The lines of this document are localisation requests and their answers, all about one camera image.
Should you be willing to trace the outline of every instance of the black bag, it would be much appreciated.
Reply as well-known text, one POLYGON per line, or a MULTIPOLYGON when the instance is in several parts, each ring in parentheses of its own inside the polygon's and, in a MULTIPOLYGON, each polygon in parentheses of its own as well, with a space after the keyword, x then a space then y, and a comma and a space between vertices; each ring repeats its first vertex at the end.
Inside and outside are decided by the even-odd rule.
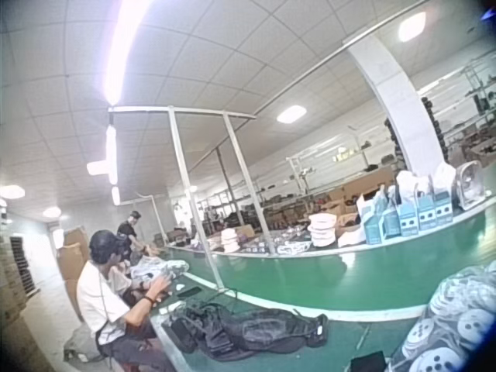
POLYGON ((326 344, 328 319, 304 318, 285 310, 270 308, 231 313, 225 306, 208 303, 181 309, 177 318, 162 325, 185 353, 196 346, 219 361, 241 360, 255 353, 293 353, 303 346, 326 344))

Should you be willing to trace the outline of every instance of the black cap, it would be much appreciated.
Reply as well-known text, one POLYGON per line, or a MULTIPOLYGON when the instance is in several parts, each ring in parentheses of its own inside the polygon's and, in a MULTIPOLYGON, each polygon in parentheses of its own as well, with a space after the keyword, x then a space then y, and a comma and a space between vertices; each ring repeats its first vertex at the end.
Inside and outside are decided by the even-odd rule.
POLYGON ((140 219, 141 214, 138 211, 132 211, 130 214, 131 217, 134 217, 135 219, 140 219))
POLYGON ((90 239, 92 252, 105 251, 109 257, 112 253, 122 254, 126 247, 126 237, 116 236, 109 230, 99 230, 90 239))

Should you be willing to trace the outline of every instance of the white edge strip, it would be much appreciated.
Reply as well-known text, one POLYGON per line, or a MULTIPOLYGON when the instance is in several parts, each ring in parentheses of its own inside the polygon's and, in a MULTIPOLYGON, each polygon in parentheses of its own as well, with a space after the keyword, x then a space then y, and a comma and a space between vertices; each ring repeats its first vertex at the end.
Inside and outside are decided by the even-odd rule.
MULTIPOLYGON (((268 253, 225 253, 225 252, 215 252, 212 251, 212 254, 214 255, 219 255, 219 256, 228 256, 228 257, 246 257, 246 258, 305 258, 305 257, 322 257, 322 256, 332 256, 335 254, 343 254, 343 253, 353 253, 353 252, 360 252, 364 250, 375 250, 377 248, 382 248, 384 246, 391 246, 393 244, 399 244, 403 242, 408 242, 409 240, 414 240, 418 239, 423 236, 430 235, 432 233, 437 233, 438 231, 442 229, 447 229, 451 226, 456 225, 457 223, 463 222, 467 219, 470 219, 474 217, 475 215, 483 212, 486 208, 496 204, 496 197, 492 197, 490 199, 487 199, 483 203, 480 203, 479 205, 476 205, 473 207, 471 210, 463 212, 460 215, 457 215, 453 217, 453 222, 451 222, 448 225, 441 225, 437 226, 434 229, 429 229, 429 230, 423 230, 419 231, 418 235, 414 236, 409 236, 409 237, 403 237, 403 236, 397 236, 395 238, 390 238, 387 239, 384 243, 382 244, 359 244, 356 246, 348 246, 345 248, 335 248, 331 250, 316 250, 313 252, 304 252, 300 253, 294 256, 290 255, 274 255, 271 256, 268 253)), ((190 248, 184 248, 184 247, 179 247, 179 246, 167 246, 167 248, 172 248, 175 250, 185 250, 187 252, 192 252, 192 253, 201 253, 195 250, 192 250, 190 248)))
MULTIPOLYGON (((191 273, 184 273, 184 276, 207 288, 215 291, 217 290, 217 286, 211 281, 207 281, 191 273)), ((229 297, 236 296, 234 291, 227 291, 226 295, 229 297)), ((238 292, 238 299, 262 308, 279 308, 289 312, 295 312, 295 310, 297 310, 303 316, 308 317, 316 317, 324 314, 330 320, 337 320, 341 322, 389 322, 392 320, 412 319, 418 318, 425 309, 425 305, 419 305, 412 306, 410 308, 393 308, 390 310, 371 310, 363 312, 326 310, 324 308, 307 308, 305 306, 283 304, 281 302, 270 301, 264 298, 244 294, 242 292, 238 292)))

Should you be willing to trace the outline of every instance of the white ceiling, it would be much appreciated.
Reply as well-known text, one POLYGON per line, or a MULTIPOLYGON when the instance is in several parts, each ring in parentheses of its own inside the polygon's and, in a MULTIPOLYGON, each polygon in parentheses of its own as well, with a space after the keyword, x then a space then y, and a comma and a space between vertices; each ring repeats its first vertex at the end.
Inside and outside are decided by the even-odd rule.
MULTIPOLYGON (((120 105, 180 105, 252 113, 275 92, 372 26, 415 0, 155 0, 129 55, 120 105)), ((398 23, 382 29, 408 74, 425 69, 481 37, 470 0, 432 0, 426 31, 397 40, 398 23)), ((105 58, 119 2, 17 0, 2 2, 1 184, 19 184, 26 197, 14 212, 43 219, 51 205, 110 200, 105 176, 85 164, 105 157, 105 58)), ((248 164, 357 107, 373 94, 344 53, 261 112, 239 131, 248 164), (308 109, 298 125, 278 123, 287 105, 308 109)), ((188 166, 226 136, 220 119, 178 118, 188 166)), ((164 115, 120 115, 119 186, 161 193, 179 182, 164 115)), ((224 146, 229 173, 238 171, 224 146)), ((210 156, 192 174, 208 187, 221 177, 210 156)))

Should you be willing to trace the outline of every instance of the man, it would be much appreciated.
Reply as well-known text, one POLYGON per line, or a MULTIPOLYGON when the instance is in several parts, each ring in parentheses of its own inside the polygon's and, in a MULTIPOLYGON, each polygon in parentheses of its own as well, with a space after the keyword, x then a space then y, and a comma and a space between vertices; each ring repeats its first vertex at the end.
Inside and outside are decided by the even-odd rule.
POLYGON ((131 261, 131 252, 148 252, 149 247, 143 242, 140 242, 136 237, 137 234, 134 231, 135 224, 141 218, 141 214, 138 211, 132 211, 128 219, 121 223, 117 229, 117 235, 123 235, 126 237, 126 251, 123 253, 122 258, 124 260, 131 261))
POLYGON ((108 230, 97 231, 91 237, 91 260, 85 264, 77 282, 77 303, 81 314, 91 333, 95 334, 102 354, 122 363, 174 371, 165 353, 146 342, 157 337, 148 314, 171 283, 169 278, 157 277, 145 296, 129 308, 116 293, 124 290, 126 283, 130 284, 118 280, 119 271, 115 270, 125 248, 125 239, 108 230))

